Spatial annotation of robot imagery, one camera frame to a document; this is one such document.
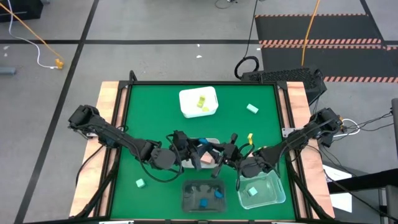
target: green table surface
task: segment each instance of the green table surface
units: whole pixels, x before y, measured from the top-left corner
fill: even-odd
[[[192,138],[230,140],[237,133],[237,145],[247,143],[253,133],[256,148],[273,146],[282,140],[277,102],[272,85],[214,85],[219,107],[211,116],[184,118],[180,111],[178,93],[199,88],[196,85],[135,85],[132,88],[126,125],[128,134],[135,138],[162,141],[174,130],[184,131]],[[257,114],[246,109],[248,104],[259,108]],[[169,179],[174,173],[148,171],[159,179]],[[221,213],[185,213],[182,210],[182,185],[186,180],[211,179],[211,169],[195,171],[185,169],[176,180],[160,183],[142,170],[139,162],[126,149],[122,149],[118,179],[114,191],[111,218],[130,219],[206,219],[206,220],[294,220],[292,196],[285,159],[280,161],[281,182],[286,201],[249,210],[244,209],[235,190],[236,171],[224,166],[219,179],[225,184],[226,210]],[[143,179],[146,186],[139,189],[136,180]]]

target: black metal frame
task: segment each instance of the black metal frame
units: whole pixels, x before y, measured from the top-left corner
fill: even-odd
[[[119,86],[118,86],[118,93],[116,95],[116,102],[115,102],[115,108],[114,108],[114,113],[113,113],[113,118],[112,118],[112,124],[115,125],[116,124],[116,118],[118,116],[118,111],[119,111],[119,105],[120,105],[120,100],[121,100],[121,94],[122,94],[122,90],[124,88],[127,88],[127,93],[126,93],[126,100],[125,100],[125,104],[124,104],[124,111],[123,111],[123,116],[122,116],[122,122],[121,125],[126,125],[126,119],[127,119],[127,112],[129,109],[129,102],[130,102],[130,97],[131,97],[131,90],[133,88],[134,85],[270,85],[274,87],[274,96],[275,96],[275,101],[277,103],[277,110],[278,110],[278,118],[279,118],[279,125],[281,128],[284,128],[284,118],[282,116],[282,107],[281,107],[281,102],[280,102],[280,98],[279,98],[279,92],[278,92],[278,86],[276,83],[253,83],[253,82],[213,82],[213,81],[209,81],[209,82],[203,82],[203,81],[163,81],[163,82],[159,82],[159,81],[134,81],[134,80],[129,80],[129,81],[120,81],[119,82]],[[285,104],[287,105],[287,111],[288,111],[288,119],[289,119],[289,123],[290,126],[292,127],[293,125],[293,117],[292,117],[292,112],[291,112],[291,107],[290,107],[290,101],[289,101],[289,97],[287,95],[287,91],[284,90],[284,95],[285,95]],[[111,154],[111,150],[112,149],[107,149],[106,151],[106,156],[105,156],[105,161],[104,161],[104,166],[102,168],[102,175],[101,175],[101,182],[104,179],[104,177],[106,176],[106,173],[108,171],[108,167],[109,167],[109,157]],[[120,156],[121,156],[121,148],[116,149],[116,155],[118,156],[117,159],[115,159],[116,161],[120,161]],[[287,156],[285,157],[286,162],[290,161],[290,156],[287,154]],[[298,170],[300,177],[303,179],[303,181],[305,182],[305,176],[303,173],[303,169],[302,169],[302,161],[301,158],[297,159],[298,164],[297,166],[300,168]],[[299,204],[298,204],[298,200],[297,200],[297,193],[295,190],[295,183],[291,178],[291,173],[288,172],[289,174],[289,185],[290,185],[290,191],[291,191],[291,195],[292,195],[292,201],[293,201],[293,208],[294,208],[294,213],[295,213],[295,217],[296,219],[301,218],[300,217],[300,209],[299,209]],[[110,213],[111,213],[111,208],[113,206],[113,197],[114,197],[114,191],[116,188],[116,180],[117,180],[117,176],[116,178],[111,182],[111,187],[109,190],[109,198],[108,198],[108,203],[107,203],[107,208],[106,208],[106,217],[110,217]],[[95,215],[98,216],[99,215],[99,210],[100,210],[100,205],[101,204],[101,200],[98,202],[97,206],[96,206],[96,213]],[[311,209],[309,208],[309,204],[306,203],[306,212],[307,212],[307,217],[312,217],[312,213],[311,213]]]

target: floor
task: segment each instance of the floor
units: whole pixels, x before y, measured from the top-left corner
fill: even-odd
[[[256,14],[312,13],[316,0],[265,0]],[[0,77],[0,217],[14,222],[37,157],[53,118],[85,22],[94,0],[51,0],[42,18],[27,24],[47,40],[75,40],[52,45],[66,61],[63,70],[36,64],[34,46],[0,44],[0,65],[17,67],[14,76]],[[367,0],[385,40],[398,40],[398,2]],[[99,0],[87,40],[189,40],[184,44],[158,41],[129,45],[86,44],[81,51],[65,103],[53,132],[25,222],[67,218],[74,180],[85,140],[67,129],[67,119],[80,104],[95,105],[101,82],[125,80],[133,69],[139,80],[236,80],[233,69],[246,50],[255,0],[238,0],[217,9],[214,0]],[[363,13],[359,0],[323,0],[319,13]],[[0,40],[11,39],[8,24],[0,24]],[[253,29],[252,39],[257,38]],[[13,33],[33,37],[14,23]],[[203,40],[222,40],[203,44]],[[227,40],[242,40],[230,44]],[[248,55],[261,57],[251,44]],[[52,65],[54,56],[42,45],[40,61]],[[244,64],[240,72],[252,69]],[[318,108],[331,107],[345,118],[362,122],[389,111],[398,97],[391,83],[327,83]],[[391,123],[386,118],[369,125]],[[332,152],[352,169],[371,173],[398,167],[392,126],[361,132],[335,142]]]

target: wooden table frame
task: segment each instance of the wooden table frame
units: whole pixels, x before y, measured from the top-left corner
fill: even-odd
[[[126,84],[127,82],[103,82],[99,92],[96,107],[98,108],[100,115],[107,122],[112,123],[115,126],[120,126],[124,122],[123,114],[125,114],[126,105],[128,103],[126,96],[130,95],[128,89],[124,88]],[[284,126],[286,128],[291,127],[292,125],[295,127],[302,127],[304,124],[308,123],[311,114],[303,83],[288,82],[287,90],[279,89],[279,97]],[[309,145],[318,148],[315,140],[311,140]],[[92,155],[92,153],[94,153],[99,147],[100,144],[96,138],[88,140],[83,161]],[[79,213],[87,202],[90,201],[94,192],[98,189],[100,181],[106,174],[106,172],[103,172],[104,164],[106,164],[105,167],[108,167],[108,171],[110,170],[111,166],[108,166],[108,164],[113,163],[116,149],[106,150],[99,152],[98,155],[92,158],[90,163],[88,163],[81,171],[72,202],[70,211],[71,216]],[[294,152],[290,152],[290,156],[294,159]],[[301,153],[301,160],[297,159],[293,163],[293,166],[298,173],[300,173],[301,168],[305,176],[307,189],[311,192],[319,205],[322,206],[324,211],[326,211],[326,213],[331,217],[334,217],[320,154],[313,149],[306,147]],[[111,201],[111,198],[109,198],[111,194],[109,192],[112,184],[114,183],[108,185],[98,204],[99,206],[96,206],[96,209],[90,214],[90,216],[94,213],[99,216],[104,216],[109,212],[106,209],[108,207],[108,202]],[[308,204],[305,203],[303,195],[297,186],[295,186],[295,190],[292,189],[292,194],[295,194],[297,198],[299,217],[317,218],[317,215],[313,210],[311,212],[312,214],[307,215],[306,211],[309,211],[310,209]]]

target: small green cube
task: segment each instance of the small green cube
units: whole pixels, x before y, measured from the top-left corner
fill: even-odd
[[[250,196],[255,196],[258,192],[257,192],[256,188],[252,187],[248,190],[248,193]]]
[[[145,182],[142,179],[136,181],[137,187],[142,188],[145,186]]]

